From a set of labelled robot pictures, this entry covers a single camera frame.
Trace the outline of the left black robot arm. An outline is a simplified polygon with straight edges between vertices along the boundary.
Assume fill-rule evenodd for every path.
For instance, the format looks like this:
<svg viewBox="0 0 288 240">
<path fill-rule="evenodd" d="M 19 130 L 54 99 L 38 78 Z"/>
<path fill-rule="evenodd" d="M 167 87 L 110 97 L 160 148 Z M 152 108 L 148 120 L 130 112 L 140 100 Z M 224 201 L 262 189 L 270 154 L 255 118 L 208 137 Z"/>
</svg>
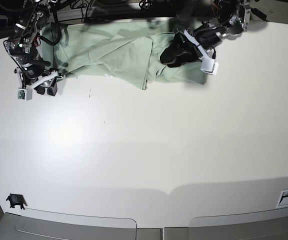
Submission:
<svg viewBox="0 0 288 240">
<path fill-rule="evenodd" d="M 195 30 L 177 31 L 170 45 L 162 52 L 160 62 L 170 68 L 200 62 L 201 71 L 215 75 L 219 66 L 216 50 L 227 36 L 247 31 L 251 7 L 248 0 L 216 0 L 215 17 Z"/>
</svg>

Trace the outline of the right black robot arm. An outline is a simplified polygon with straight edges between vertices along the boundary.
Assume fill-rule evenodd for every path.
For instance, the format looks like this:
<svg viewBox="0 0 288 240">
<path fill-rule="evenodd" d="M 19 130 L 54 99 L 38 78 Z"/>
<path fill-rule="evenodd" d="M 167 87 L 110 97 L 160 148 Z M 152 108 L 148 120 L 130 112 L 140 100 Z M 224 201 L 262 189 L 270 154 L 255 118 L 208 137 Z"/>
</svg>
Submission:
<svg viewBox="0 0 288 240">
<path fill-rule="evenodd" d="M 57 6 L 55 0 L 25 0 L 12 35 L 3 42 L 5 51 L 17 65 L 14 73 L 19 81 L 19 100 L 32 99 L 33 91 L 49 96 L 57 93 L 57 80 L 63 74 L 52 68 L 52 63 L 44 60 L 37 49 L 42 42 L 55 46 L 61 40 Z"/>
</svg>

